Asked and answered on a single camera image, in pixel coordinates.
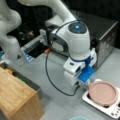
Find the white and blue gripper body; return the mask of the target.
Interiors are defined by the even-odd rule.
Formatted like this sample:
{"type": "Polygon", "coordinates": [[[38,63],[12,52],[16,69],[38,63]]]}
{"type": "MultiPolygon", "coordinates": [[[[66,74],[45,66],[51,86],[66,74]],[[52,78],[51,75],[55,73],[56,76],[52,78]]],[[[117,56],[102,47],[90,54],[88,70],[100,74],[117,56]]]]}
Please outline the white and blue gripper body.
{"type": "Polygon", "coordinates": [[[68,58],[64,68],[65,79],[69,82],[71,86],[75,84],[81,85],[90,83],[90,77],[95,72],[93,66],[97,61],[97,54],[95,49],[91,50],[90,56],[80,62],[73,61],[71,58],[68,58]]]}

